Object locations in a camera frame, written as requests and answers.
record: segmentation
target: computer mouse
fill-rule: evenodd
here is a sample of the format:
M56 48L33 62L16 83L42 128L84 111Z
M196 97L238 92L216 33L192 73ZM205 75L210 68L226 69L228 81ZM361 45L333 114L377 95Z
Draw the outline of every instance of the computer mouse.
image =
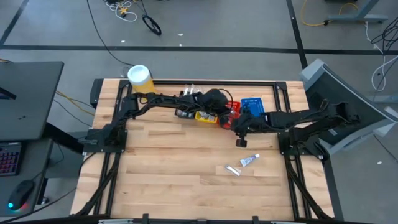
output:
M14 189L14 191L10 195L10 198L8 200L8 207L11 210L20 209L29 198L34 187L35 187L35 182L33 180L24 180L21 183L19 183L18 186Z

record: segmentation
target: yellow cup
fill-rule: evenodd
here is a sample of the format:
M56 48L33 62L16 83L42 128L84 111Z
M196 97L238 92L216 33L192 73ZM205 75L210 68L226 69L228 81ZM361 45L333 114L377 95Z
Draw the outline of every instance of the yellow cup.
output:
M156 92L154 81L150 77L150 71L143 65L135 65L130 68L127 77L133 89L138 93Z

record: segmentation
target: yellow cable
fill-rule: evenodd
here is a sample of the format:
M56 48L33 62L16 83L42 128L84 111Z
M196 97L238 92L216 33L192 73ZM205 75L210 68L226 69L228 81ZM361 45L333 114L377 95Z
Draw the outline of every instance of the yellow cable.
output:
M72 98L70 98L69 96L63 94L61 91L58 91L58 90L57 90L57 93L58 93L60 96L65 97L67 100L69 100L71 103L73 103L73 105L75 105L77 108L79 108L79 109L82 110L83 112L88 113L88 114L94 116L93 113L91 113L90 111L84 110L81 106L77 105L77 104L72 100Z
M301 8L301 11L300 11L300 17L301 17L301 21L303 22L303 24L306 25L306 26L312 26L312 27L324 26L325 25L324 22L318 23L318 24L309 24L309 23L304 21L304 9L305 9L305 6L307 5L307 1L308 0L304 1L303 7ZM340 11L338 12L339 15L341 15L341 12L342 12L342 10L343 10L343 8L345 6L353 6L356 10L359 10L358 6L355 5L354 3L346 3L346 4L342 5L342 7L340 8Z

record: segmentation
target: white cable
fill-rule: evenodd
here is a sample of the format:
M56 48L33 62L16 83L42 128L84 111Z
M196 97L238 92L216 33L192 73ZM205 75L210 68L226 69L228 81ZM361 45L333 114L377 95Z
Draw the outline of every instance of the white cable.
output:
M372 43L372 40L369 38L368 27L369 27L368 21L365 21L366 39L367 39L370 43ZM387 63L386 63L386 56L384 55L384 53L383 53L383 51L380 49L380 47L377 46L376 44L373 44L373 48L378 49L378 50L380 51L381 55L383 55L383 64L373 72L373 75L372 75L372 77L371 77L371 82L372 82L372 86L373 86L374 90L376 90L376 91L378 91L378 92L381 92L381 91L383 91L383 90L385 89L386 83L387 83L386 74L384 73L384 66L387 65ZM376 87L375 84L374 84L374 75L376 74L376 72L377 72L380 68L382 68L382 69L381 69L381 73L382 73L382 82L383 82L383 86L382 86L382 88L379 90L378 87Z
M114 4L108 4L108 2L106 2L105 3L108 7L109 7L109 9L111 10L111 11L113 11L114 12L114 14L115 14L115 16L117 17L117 18L119 18L119 19L121 19L121 20L124 20L124 21L126 21L126 22L134 22L134 21L136 21L137 20L137 14L135 14L135 13L133 13L133 12L126 12L126 14L133 14L134 16L135 16L135 18L133 19L133 20L129 20L129 19L125 19L125 18L122 18L121 16L119 16L118 15L118 12L120 12L120 11L122 11L122 7L123 8L129 8L129 7L131 7L131 2L129 2L129 1L126 1L126 2L124 2L124 3L114 3Z

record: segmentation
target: yellow box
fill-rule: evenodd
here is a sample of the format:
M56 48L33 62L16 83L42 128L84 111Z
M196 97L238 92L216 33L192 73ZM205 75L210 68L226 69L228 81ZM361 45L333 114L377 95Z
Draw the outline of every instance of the yellow box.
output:
M200 121L200 122L209 123L209 124L217 123L217 117L214 117L214 120L212 121L212 120L209 120L209 119L206 119L206 118L202 117L201 114L199 113L199 111L197 111L195 113L195 119Z

